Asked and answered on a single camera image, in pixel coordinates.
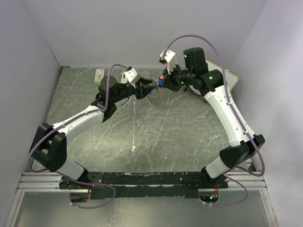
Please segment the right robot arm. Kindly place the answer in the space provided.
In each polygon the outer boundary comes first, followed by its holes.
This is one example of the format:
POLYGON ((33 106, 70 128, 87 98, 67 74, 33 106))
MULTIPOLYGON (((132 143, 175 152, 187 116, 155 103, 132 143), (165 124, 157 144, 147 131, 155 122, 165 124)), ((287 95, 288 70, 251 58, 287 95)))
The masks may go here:
POLYGON ((265 143, 263 135, 257 135, 248 126, 235 105, 229 88, 224 86, 223 74, 209 70, 204 50, 195 47, 183 51, 186 68, 177 64, 176 54, 165 49, 160 54, 160 62, 167 64, 159 78, 162 87, 177 92, 182 86, 202 96, 214 109, 221 121, 230 145, 220 151, 219 157, 203 168, 201 184, 211 188, 217 177, 254 157, 257 149, 265 143))

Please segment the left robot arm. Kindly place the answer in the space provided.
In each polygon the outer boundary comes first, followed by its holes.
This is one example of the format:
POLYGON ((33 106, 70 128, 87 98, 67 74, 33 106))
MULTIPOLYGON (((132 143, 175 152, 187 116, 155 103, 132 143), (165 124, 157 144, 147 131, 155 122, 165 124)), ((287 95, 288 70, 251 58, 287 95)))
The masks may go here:
POLYGON ((71 179, 78 189, 87 186, 88 171, 67 157, 67 144, 87 129, 105 122, 117 110, 116 103, 135 96, 148 96, 157 83, 151 78, 135 76, 135 80, 118 83, 114 76, 105 76, 98 87, 95 101, 80 113, 62 122, 41 124, 35 134, 29 155, 50 172, 58 172, 71 179))

